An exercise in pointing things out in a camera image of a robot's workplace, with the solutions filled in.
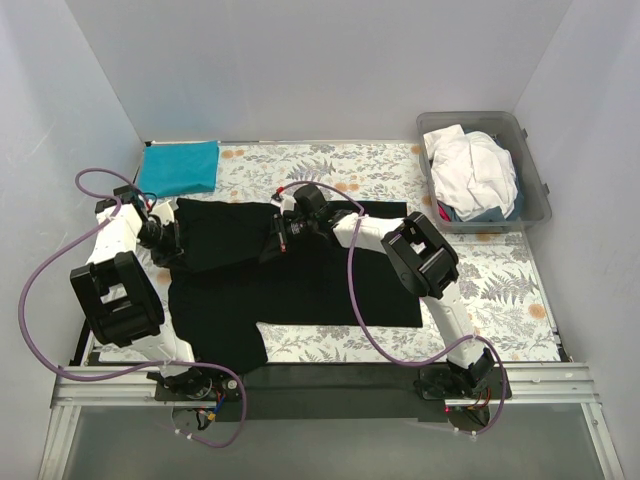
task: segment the clothes pile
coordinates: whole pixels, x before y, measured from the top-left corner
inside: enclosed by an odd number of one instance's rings
[[[451,222],[517,220],[524,196],[509,151],[483,132],[452,125],[424,135],[440,217]]]

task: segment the cable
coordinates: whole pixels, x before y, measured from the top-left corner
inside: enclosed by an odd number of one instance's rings
[[[480,403],[480,400],[482,400],[482,392],[480,392],[480,394],[478,395],[476,403],[474,403],[473,405],[467,405],[467,410],[473,410]]]
[[[151,212],[151,210],[153,210],[153,208],[156,206],[156,203],[158,203],[158,196],[153,192],[141,192],[141,194],[145,197],[148,197],[149,195],[153,197],[153,201],[151,202],[151,205],[149,205],[148,199],[145,202],[145,204],[147,205],[147,211]]]
[[[484,408],[487,405],[489,405],[489,402],[491,401],[491,387],[487,388],[487,399],[485,400],[485,402],[480,406],[480,408]]]
[[[213,409],[213,413],[215,413],[216,415],[218,414],[218,412],[220,411],[220,408],[222,407],[222,404],[224,403],[224,399],[227,398],[226,395],[223,395],[222,398],[220,399],[220,401],[218,402],[218,404],[215,406],[215,408]]]
[[[110,215],[110,217],[107,218],[105,221],[103,221],[102,223],[98,224],[96,227],[92,228],[87,233],[81,235],[76,240],[74,240],[71,243],[69,243],[67,246],[65,246],[65,247],[61,248],[60,250],[58,250],[57,252],[53,253],[49,258],[47,258],[45,261],[43,261],[34,270],[34,272],[31,274],[31,276],[25,282],[24,287],[22,288],[22,292],[20,293],[20,300],[18,301],[18,325],[20,326],[20,333],[22,334],[22,338],[24,339],[25,343],[27,344],[27,347],[29,348],[29,350],[31,350],[31,353],[33,353],[33,355],[36,357],[36,359],[42,365],[44,365],[47,369],[49,369],[51,372],[55,373],[56,375],[60,375],[63,378],[66,378],[66,379],[69,379],[69,380],[73,380],[73,381],[76,381],[76,382],[99,382],[101,380],[109,380],[109,379],[112,379],[112,378],[117,378],[117,377],[121,377],[123,375],[127,375],[128,373],[132,373],[132,372],[136,372],[138,370],[142,370],[143,368],[158,367],[158,366],[161,366],[161,365],[165,365],[167,363],[167,362],[163,362],[163,361],[145,362],[145,363],[141,363],[139,365],[133,366],[133,367],[125,368],[124,370],[120,370],[118,372],[108,373],[106,375],[95,375],[95,376],[93,376],[93,375],[92,376],[75,375],[75,374],[67,372],[64,368],[56,366],[53,363],[51,363],[43,355],[43,353],[38,349],[38,347],[36,346],[35,342],[33,341],[33,338],[31,338],[31,334],[29,333],[29,329],[27,328],[27,321],[26,321],[26,318],[25,318],[25,306],[26,306],[26,303],[27,303],[27,296],[29,295],[29,290],[33,286],[33,283],[36,281],[38,276],[49,265],[51,265],[54,261],[56,261],[62,255],[64,255],[65,253],[67,253],[68,251],[70,251],[74,247],[78,246],[80,243],[84,242],[88,238],[90,238],[93,235],[95,235],[96,233],[98,233],[104,227],[106,227],[109,224],[109,222],[111,221],[111,219],[118,214],[118,212],[120,211],[120,208],[122,207],[122,202],[120,201],[120,199],[118,197],[116,197],[114,195],[100,195],[100,194],[91,192],[90,190],[87,190],[86,188],[84,188],[82,186],[82,184],[80,183],[80,179],[84,175],[86,175],[87,173],[94,173],[94,172],[95,173],[107,173],[109,175],[113,175],[113,176],[119,178],[120,180],[123,180],[128,185],[131,185],[132,187],[136,188],[138,193],[140,195],[142,195],[142,197],[145,199],[145,202],[147,201],[146,196],[145,196],[144,193],[140,192],[137,189],[137,187],[135,185],[133,185],[133,183],[128,178],[120,175],[117,172],[114,172],[112,170],[108,170],[106,168],[87,168],[85,170],[82,170],[82,171],[78,172],[78,174],[75,177],[75,184],[76,184],[76,187],[78,187],[78,189],[82,193],[84,193],[85,195],[88,195],[90,197],[93,197],[93,198],[99,198],[99,199],[103,199],[103,200],[104,199],[114,200],[116,202],[116,207],[113,210],[113,212]],[[222,365],[216,365],[214,363],[183,362],[183,361],[178,361],[178,360],[174,360],[174,361],[171,361],[171,362],[168,362],[168,363],[170,365],[178,365],[178,366],[182,366],[182,367],[210,368],[210,369],[213,369],[213,370],[218,370],[218,371],[221,371],[221,372],[224,372],[224,373],[230,375],[231,378],[233,378],[236,382],[238,382],[238,387],[239,387],[240,393],[242,395],[242,413],[240,415],[240,422],[238,424],[238,428],[233,433],[233,435],[231,435],[231,437],[229,437],[228,440],[226,440],[224,442],[221,442],[221,443],[210,442],[209,440],[207,440],[205,438],[198,437],[198,436],[193,435],[193,434],[191,434],[189,432],[183,432],[180,429],[175,429],[176,433],[180,433],[182,435],[185,435],[188,438],[196,440],[196,441],[198,441],[200,443],[203,443],[203,444],[205,444],[205,445],[207,445],[209,447],[212,447],[212,448],[224,448],[224,447],[226,447],[228,445],[231,445],[235,441],[235,439],[238,438],[238,435],[240,434],[240,432],[242,430],[242,427],[244,426],[244,422],[245,422],[245,419],[246,419],[246,416],[247,416],[247,395],[246,395],[246,391],[245,391],[245,388],[244,388],[244,384],[240,380],[240,377],[235,372],[233,372],[232,370],[228,369],[227,367],[223,367]]]
[[[356,249],[356,241],[357,241],[357,238],[358,238],[358,232],[360,231],[360,225],[362,223],[362,217],[364,215],[364,207],[361,204],[359,204],[357,201],[355,201],[353,198],[351,198],[349,195],[347,195],[344,192],[341,192],[337,188],[334,188],[331,185],[326,185],[324,183],[314,182],[314,181],[310,181],[310,180],[298,180],[298,181],[295,181],[295,182],[291,182],[291,183],[285,185],[284,187],[280,187],[278,190],[280,192],[282,192],[282,191],[287,190],[287,189],[289,189],[291,187],[294,187],[296,185],[316,185],[318,187],[326,188],[326,189],[331,190],[332,192],[335,192],[338,195],[344,197],[346,200],[350,201],[353,205],[355,205],[360,210],[359,218],[358,218],[358,220],[356,222],[356,226],[355,226],[355,228],[353,230],[353,236],[351,238],[351,244],[349,245],[349,253],[348,253],[348,257],[347,257],[347,283],[348,283],[348,286],[349,286],[349,297],[351,298],[351,307],[353,308],[353,313],[356,316],[356,320],[358,321],[358,324],[360,325],[360,328],[362,328],[362,331],[363,331],[365,337],[367,337],[367,340],[369,340],[369,343],[371,343],[371,346],[380,355],[382,355],[388,361],[390,361],[392,363],[395,363],[396,365],[403,366],[403,367],[425,367],[425,366],[430,365],[430,364],[434,363],[435,361],[441,359],[446,354],[448,354],[450,351],[452,351],[454,348],[456,348],[458,345],[460,345],[462,342],[465,342],[467,340],[473,340],[473,339],[479,340],[489,348],[489,350],[493,354],[494,358],[498,362],[498,365],[500,367],[500,373],[501,373],[501,376],[502,376],[502,392],[501,392],[501,395],[500,395],[500,403],[498,404],[498,410],[496,410],[496,414],[494,415],[494,417],[489,421],[489,423],[486,426],[484,426],[482,429],[478,430],[477,432],[465,432],[465,433],[473,435],[475,433],[480,434],[480,433],[485,433],[485,432],[489,431],[491,429],[491,427],[493,427],[493,425],[495,425],[495,423],[498,421],[498,418],[500,418],[500,415],[502,414],[502,409],[504,407],[504,401],[505,401],[505,399],[507,397],[507,371],[505,370],[504,364],[502,363],[502,359],[500,358],[500,355],[498,355],[498,352],[496,351],[495,347],[491,344],[491,342],[489,342],[489,340],[487,340],[484,337],[481,337],[479,335],[475,335],[475,336],[474,335],[465,335],[464,337],[459,338],[458,340],[453,342],[451,345],[446,347],[440,353],[437,353],[433,357],[428,358],[426,360],[423,360],[421,362],[410,362],[410,361],[399,360],[399,359],[389,355],[387,352],[385,352],[384,349],[373,338],[373,336],[369,332],[369,329],[367,328],[367,325],[364,323],[364,320],[362,319],[362,314],[360,313],[360,308],[358,307],[358,302],[356,300],[356,294],[355,294],[354,284],[353,284],[353,255],[354,255],[354,252],[355,252],[355,249]]]

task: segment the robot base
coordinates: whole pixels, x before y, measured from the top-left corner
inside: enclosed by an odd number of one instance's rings
[[[484,378],[486,387],[491,388],[491,396],[497,400],[500,398],[502,391],[502,374],[499,368],[494,368]],[[434,363],[420,369],[420,380],[416,381],[416,388],[422,398],[425,400],[443,400],[443,399],[463,399],[475,398],[465,395],[453,380],[451,369],[446,363]],[[511,388],[507,380],[507,396],[511,398]]]

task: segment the teal towel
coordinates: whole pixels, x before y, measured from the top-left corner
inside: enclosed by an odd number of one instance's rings
[[[144,150],[138,187],[158,197],[213,192],[217,172],[217,142],[152,145]]]

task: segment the white wall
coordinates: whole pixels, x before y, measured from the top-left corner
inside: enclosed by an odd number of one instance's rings
[[[570,0],[67,3],[143,140],[273,140],[511,110]]]
[[[551,189],[531,243],[562,338],[640,478],[640,3],[573,2],[515,114]]]
[[[142,148],[64,0],[0,2],[0,65],[0,478],[32,479],[54,376],[20,337],[20,289],[54,249],[95,223],[93,201],[73,186],[75,172],[99,165],[132,174]],[[69,271],[88,248],[54,264],[28,301],[35,340],[61,364],[73,356],[83,320]]]

